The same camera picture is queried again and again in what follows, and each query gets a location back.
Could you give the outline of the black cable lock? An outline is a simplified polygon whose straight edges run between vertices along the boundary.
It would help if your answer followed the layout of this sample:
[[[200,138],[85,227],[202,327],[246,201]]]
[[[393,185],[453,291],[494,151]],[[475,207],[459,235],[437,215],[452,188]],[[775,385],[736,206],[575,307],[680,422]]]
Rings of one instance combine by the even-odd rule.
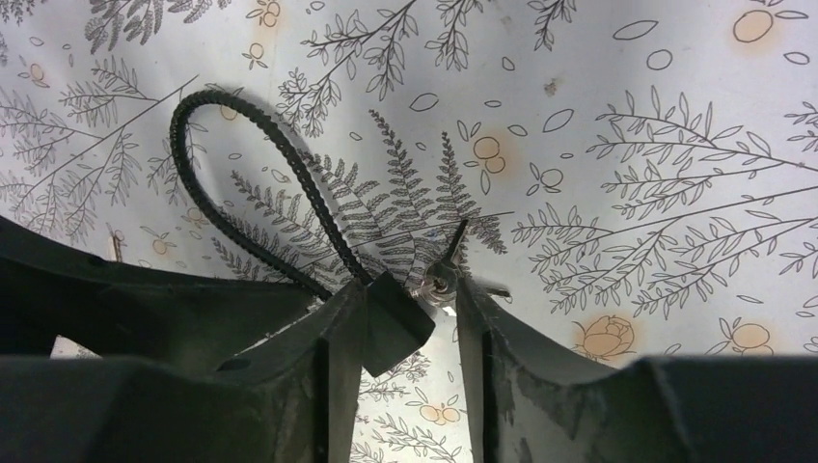
[[[284,220],[296,230],[311,231],[319,225],[329,247],[336,253],[340,264],[365,286],[368,301],[368,319],[365,324],[366,347],[363,367],[371,376],[379,376],[412,357],[429,340],[436,327],[426,313],[388,270],[372,275],[359,260],[343,236],[331,209],[326,204],[304,158],[289,141],[273,118],[252,102],[221,90],[201,90],[183,97],[173,111],[169,126],[169,151],[177,178],[202,215],[226,238],[259,262],[275,269],[282,276],[306,289],[321,301],[333,292],[311,274],[298,269],[294,263],[276,255],[267,244],[252,237],[243,223],[216,205],[197,178],[195,166],[188,154],[188,131],[194,113],[205,106],[219,106],[233,110],[258,128],[283,156],[301,193],[287,198],[269,190],[246,183],[238,177],[237,183],[260,206],[277,219]]]

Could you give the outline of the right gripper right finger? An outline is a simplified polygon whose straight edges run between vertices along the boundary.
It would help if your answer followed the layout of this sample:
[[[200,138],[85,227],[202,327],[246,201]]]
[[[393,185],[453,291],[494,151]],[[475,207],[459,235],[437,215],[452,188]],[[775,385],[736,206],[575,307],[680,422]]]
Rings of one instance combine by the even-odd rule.
[[[813,462],[817,361],[648,356],[593,362],[457,283],[476,462]]]

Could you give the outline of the small padlock key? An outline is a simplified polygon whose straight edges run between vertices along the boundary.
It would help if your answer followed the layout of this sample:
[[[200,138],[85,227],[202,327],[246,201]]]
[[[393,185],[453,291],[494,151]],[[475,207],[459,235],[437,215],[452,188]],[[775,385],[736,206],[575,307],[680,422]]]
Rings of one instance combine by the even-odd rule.
[[[494,296],[505,301],[511,298],[507,287],[475,280],[463,270],[460,249],[468,226],[468,219],[463,219],[458,224],[446,251],[426,267],[420,285],[409,291],[420,307],[432,317],[440,313],[456,316],[458,304],[472,304],[479,297]]]

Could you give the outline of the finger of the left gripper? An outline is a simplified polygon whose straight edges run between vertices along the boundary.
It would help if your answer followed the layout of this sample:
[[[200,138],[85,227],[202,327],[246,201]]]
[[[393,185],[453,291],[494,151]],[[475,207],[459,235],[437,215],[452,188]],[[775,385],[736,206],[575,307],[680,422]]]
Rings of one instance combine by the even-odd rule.
[[[100,356],[212,371],[305,315],[294,284],[224,280],[103,259],[1,221],[1,353],[46,357],[62,336]]]

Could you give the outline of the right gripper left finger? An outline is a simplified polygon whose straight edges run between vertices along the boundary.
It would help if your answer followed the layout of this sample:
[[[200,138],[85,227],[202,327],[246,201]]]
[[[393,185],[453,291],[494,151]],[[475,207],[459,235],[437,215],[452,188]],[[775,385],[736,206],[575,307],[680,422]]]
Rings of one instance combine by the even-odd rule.
[[[367,315],[351,283],[199,374],[135,357],[1,362],[5,462],[345,462]]]

